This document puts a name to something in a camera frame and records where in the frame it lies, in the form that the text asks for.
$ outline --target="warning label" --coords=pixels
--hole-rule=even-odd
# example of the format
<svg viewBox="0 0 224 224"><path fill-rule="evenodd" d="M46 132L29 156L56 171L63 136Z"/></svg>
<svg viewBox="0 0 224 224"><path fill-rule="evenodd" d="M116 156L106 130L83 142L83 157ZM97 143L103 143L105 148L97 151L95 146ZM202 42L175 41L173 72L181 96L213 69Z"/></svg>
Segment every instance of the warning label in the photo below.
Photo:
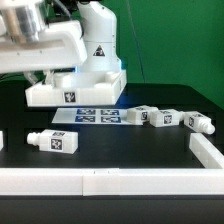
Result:
<svg viewBox="0 0 224 224"><path fill-rule="evenodd" d="M101 47L101 45L99 45L99 47L96 49L93 56L105 57L105 54L104 54L104 51L103 51L103 48Z"/></svg>

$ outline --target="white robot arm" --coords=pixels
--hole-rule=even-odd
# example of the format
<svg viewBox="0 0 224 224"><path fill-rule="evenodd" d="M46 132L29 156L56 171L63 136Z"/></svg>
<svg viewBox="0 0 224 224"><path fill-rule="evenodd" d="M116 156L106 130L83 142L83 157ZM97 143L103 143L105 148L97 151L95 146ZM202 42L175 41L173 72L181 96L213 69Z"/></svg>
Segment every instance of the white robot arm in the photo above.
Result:
<svg viewBox="0 0 224 224"><path fill-rule="evenodd" d="M32 72L47 74L26 90L28 106L115 104L125 87L116 16L96 1L78 7L84 37L77 20L46 24L44 0L1 0L0 73L23 72L32 84ZM76 72L51 72L62 68Z"/></svg>

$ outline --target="black table surface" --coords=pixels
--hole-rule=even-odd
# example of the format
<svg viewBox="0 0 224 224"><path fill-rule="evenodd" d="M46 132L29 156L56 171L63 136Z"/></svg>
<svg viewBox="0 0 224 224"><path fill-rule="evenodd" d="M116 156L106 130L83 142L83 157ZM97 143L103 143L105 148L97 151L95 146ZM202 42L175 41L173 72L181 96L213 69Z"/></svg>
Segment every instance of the black table surface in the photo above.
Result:
<svg viewBox="0 0 224 224"><path fill-rule="evenodd" d="M203 168L189 150L193 132L179 126L52 124L57 108L28 108L23 81L0 83L0 130L5 146L1 168ZM127 109L198 111L212 119L216 132L205 135L224 152L224 111L188 86L128 84L116 105ZM79 148L70 154L40 152L27 134L44 129L76 131ZM0 197L1 223L218 223L223 196Z"/></svg>

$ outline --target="green backdrop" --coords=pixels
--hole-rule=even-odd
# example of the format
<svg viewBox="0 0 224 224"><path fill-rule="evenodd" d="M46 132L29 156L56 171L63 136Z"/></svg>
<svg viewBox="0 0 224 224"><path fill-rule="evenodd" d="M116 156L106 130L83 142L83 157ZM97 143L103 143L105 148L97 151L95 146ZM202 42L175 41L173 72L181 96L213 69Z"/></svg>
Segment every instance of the green backdrop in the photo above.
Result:
<svg viewBox="0 0 224 224"><path fill-rule="evenodd" d="M129 2L146 82L189 85L224 108L224 1ZM128 82L143 82L126 0L102 4L118 18L117 53Z"/></svg>

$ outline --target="printed marker sheet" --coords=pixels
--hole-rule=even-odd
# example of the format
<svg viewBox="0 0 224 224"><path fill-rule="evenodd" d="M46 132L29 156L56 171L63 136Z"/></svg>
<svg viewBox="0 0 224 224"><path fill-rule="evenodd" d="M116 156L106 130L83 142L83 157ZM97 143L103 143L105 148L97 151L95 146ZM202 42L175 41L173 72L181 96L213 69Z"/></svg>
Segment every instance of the printed marker sheet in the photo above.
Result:
<svg viewBox="0 0 224 224"><path fill-rule="evenodd" d="M52 123L133 125L126 118L127 110L123 109L59 108Z"/></svg>

